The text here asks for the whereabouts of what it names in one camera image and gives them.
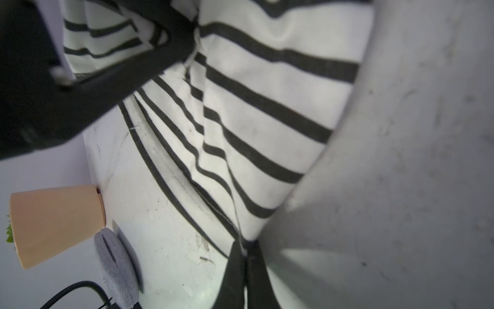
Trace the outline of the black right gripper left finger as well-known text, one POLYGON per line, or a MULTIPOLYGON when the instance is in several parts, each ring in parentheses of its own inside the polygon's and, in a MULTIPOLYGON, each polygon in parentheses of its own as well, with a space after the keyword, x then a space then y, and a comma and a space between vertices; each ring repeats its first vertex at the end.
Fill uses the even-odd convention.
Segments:
POLYGON ((243 309, 246 259, 239 241, 232 244, 213 309, 243 309))

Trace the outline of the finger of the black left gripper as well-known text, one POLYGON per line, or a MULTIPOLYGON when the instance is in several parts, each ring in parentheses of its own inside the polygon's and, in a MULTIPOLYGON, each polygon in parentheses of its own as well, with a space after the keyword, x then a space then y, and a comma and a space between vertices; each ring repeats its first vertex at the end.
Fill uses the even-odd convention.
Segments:
POLYGON ((194 50, 194 25, 169 1, 124 1, 167 34, 162 45, 96 72, 56 77, 60 59, 33 1, 1 2, 1 158, 71 140, 194 50))

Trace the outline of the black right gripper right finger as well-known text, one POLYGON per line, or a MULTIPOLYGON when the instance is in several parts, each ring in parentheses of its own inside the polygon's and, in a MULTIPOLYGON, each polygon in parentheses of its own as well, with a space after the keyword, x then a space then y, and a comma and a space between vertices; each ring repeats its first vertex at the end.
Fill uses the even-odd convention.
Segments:
POLYGON ((281 309, 258 241, 249 243, 246 257, 248 309, 281 309))

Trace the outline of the black white striped tank top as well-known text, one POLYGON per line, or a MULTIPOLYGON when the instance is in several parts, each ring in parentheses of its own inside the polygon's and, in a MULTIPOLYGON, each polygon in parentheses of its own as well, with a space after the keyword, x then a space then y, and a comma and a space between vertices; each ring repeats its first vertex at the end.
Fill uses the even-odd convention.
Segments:
POLYGON ((214 248, 255 241, 314 166, 349 101, 372 1, 160 1, 192 40, 120 104, 127 136, 214 248))

